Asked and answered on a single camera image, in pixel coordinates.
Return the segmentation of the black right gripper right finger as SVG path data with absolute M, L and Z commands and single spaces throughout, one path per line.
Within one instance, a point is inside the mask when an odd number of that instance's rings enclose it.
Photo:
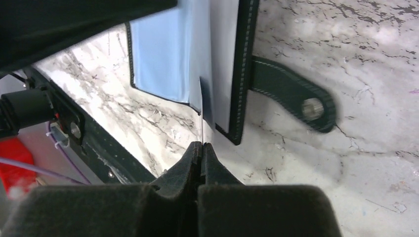
M 241 183 L 203 146 L 205 183 L 198 188 L 201 237 L 339 237 L 325 193 L 310 185 Z

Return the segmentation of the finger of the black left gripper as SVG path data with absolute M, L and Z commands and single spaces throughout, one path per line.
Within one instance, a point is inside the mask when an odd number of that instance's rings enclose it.
M 0 71 L 22 69 L 113 26 L 175 6 L 175 0 L 2 0 Z

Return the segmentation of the black leather card holder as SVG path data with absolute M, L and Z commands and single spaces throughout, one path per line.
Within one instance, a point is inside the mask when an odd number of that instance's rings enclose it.
M 332 131 L 337 109 L 328 91 L 254 56 L 258 9 L 257 0 L 180 0 L 127 22 L 131 86 L 189 106 L 235 145 L 242 140 L 249 90 L 317 132 Z

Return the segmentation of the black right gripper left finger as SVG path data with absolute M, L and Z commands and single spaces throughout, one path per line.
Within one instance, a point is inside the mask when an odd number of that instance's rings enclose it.
M 151 183 L 42 186 L 18 204 L 3 237 L 197 237 L 203 145 Z

